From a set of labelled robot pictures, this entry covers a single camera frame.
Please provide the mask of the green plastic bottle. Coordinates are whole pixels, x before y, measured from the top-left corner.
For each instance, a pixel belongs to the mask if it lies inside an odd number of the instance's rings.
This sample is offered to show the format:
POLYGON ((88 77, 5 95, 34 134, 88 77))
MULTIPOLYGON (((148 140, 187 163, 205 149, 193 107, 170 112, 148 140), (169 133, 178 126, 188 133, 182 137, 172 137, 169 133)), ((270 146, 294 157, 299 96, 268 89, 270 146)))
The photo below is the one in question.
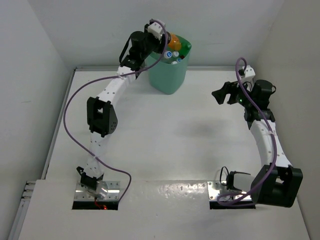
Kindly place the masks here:
POLYGON ((186 57, 188 55, 188 53, 190 52, 192 48, 192 45, 189 42, 182 42, 181 43, 181 49, 179 51, 179 55, 181 57, 186 57))

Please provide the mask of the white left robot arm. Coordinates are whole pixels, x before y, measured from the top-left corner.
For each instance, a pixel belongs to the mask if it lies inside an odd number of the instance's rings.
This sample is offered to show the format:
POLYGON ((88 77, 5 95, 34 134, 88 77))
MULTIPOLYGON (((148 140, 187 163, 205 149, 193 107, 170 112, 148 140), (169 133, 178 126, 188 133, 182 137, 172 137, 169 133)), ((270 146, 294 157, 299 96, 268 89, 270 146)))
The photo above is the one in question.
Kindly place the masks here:
POLYGON ((90 156, 86 166, 78 167, 80 182, 96 191, 104 176, 98 159, 104 154, 103 145, 118 126, 116 104, 130 83, 135 81, 143 67, 145 59, 151 53, 164 54, 171 36, 160 20, 150 20, 143 31, 130 34, 119 56, 116 76, 96 97, 89 97, 86 103, 87 124, 90 131, 90 156))

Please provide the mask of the orange juice bottle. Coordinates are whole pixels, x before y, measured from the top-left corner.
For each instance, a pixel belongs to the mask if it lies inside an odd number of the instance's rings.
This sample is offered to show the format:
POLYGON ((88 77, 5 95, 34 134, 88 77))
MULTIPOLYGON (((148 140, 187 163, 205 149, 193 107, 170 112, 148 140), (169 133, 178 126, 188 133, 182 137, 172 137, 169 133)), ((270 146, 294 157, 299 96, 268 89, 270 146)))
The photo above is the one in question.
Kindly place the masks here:
POLYGON ((170 40, 169 40, 169 43, 167 44, 167 47, 172 51, 179 52, 182 48, 180 39, 174 33, 169 32, 168 34, 170 35, 170 40))

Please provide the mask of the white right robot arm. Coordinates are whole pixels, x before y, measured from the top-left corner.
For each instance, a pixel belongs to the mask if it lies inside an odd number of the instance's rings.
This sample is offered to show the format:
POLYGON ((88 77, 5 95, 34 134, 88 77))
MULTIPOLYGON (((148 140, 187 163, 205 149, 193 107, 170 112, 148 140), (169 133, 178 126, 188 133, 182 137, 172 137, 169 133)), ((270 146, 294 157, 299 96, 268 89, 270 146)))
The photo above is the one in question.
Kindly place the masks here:
POLYGON ((244 107, 244 120, 256 142, 261 170, 256 176, 246 172, 230 171, 227 174, 227 193, 249 192, 254 204, 290 208, 303 180, 302 170, 293 167, 283 152, 276 135, 276 120, 269 109, 269 98, 276 87, 267 80, 257 80, 251 90, 242 91, 239 84, 225 82, 221 89, 211 94, 218 104, 230 95, 229 105, 238 103, 244 107))

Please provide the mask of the clear bottle blue-orange label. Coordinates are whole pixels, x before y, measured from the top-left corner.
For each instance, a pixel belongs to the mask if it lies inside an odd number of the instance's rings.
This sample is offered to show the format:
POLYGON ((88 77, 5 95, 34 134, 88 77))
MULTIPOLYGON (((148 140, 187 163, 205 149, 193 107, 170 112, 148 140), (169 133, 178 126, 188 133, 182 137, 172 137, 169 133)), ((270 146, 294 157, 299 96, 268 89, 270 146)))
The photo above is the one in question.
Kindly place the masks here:
POLYGON ((172 52, 172 56, 173 56, 174 58, 178 58, 178 57, 180 56, 180 53, 179 53, 178 51, 173 51, 173 52, 172 52))

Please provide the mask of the clear bottle blue label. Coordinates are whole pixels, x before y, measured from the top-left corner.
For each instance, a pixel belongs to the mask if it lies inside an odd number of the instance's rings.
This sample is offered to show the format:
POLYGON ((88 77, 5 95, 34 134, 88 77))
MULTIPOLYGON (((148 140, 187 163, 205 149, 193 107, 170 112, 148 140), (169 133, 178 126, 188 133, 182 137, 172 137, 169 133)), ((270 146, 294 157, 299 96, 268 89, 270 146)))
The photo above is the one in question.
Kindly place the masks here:
POLYGON ((174 59, 174 60, 171 62, 171 64, 172 64, 172 65, 175 65, 175 64, 180 63, 181 61, 182 61, 181 58, 177 58, 177 59, 174 59))

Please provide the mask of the clear bottle blue-white cap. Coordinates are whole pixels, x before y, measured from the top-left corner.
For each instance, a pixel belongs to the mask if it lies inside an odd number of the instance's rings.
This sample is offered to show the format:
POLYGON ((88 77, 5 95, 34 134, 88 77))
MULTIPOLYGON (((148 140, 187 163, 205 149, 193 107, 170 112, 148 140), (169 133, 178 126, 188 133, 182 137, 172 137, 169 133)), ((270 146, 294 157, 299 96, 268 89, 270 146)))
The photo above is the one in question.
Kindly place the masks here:
POLYGON ((166 60, 166 61, 167 60, 171 60, 172 57, 173 57, 173 54, 172 54, 171 51, 167 50, 167 51, 164 52, 164 55, 163 55, 163 59, 164 60, 166 60))

